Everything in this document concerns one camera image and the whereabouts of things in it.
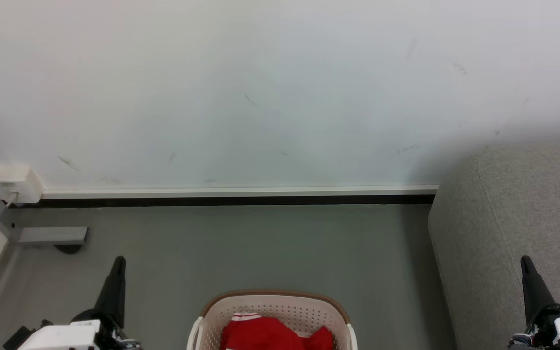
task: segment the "black baseboard strip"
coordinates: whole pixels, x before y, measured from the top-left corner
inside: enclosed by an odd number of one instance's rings
[[[431,204],[432,194],[410,195],[321,195],[303,197],[209,197],[134,199],[43,199],[12,208],[106,208],[162,206],[285,206],[307,204]]]

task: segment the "gray floor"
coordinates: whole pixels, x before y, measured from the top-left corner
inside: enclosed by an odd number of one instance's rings
[[[90,226],[76,255],[24,249],[0,300],[0,348],[20,326],[66,323],[127,258],[127,335],[184,350],[215,295],[283,288],[345,307],[362,350],[454,349],[423,205],[25,209],[24,226]]]

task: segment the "white baseboard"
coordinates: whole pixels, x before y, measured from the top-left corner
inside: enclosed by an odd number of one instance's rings
[[[121,199],[196,197],[297,197],[316,195],[435,194],[438,185],[320,186],[298,188],[45,189],[42,199]]]

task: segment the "cable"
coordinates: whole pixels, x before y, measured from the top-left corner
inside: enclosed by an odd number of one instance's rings
[[[10,205],[16,202],[17,199],[18,199],[18,192],[10,193],[10,197],[8,197],[7,200],[6,208],[10,208]]]

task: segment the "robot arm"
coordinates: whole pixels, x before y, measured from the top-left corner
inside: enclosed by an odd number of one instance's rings
[[[117,257],[105,279],[94,308],[77,315],[69,325],[54,326],[42,321],[39,330],[21,327],[5,350],[143,350],[142,345],[124,336],[124,296],[126,260]]]
[[[520,259],[527,328],[514,334],[508,350],[560,350],[560,304],[554,299],[529,256]]]

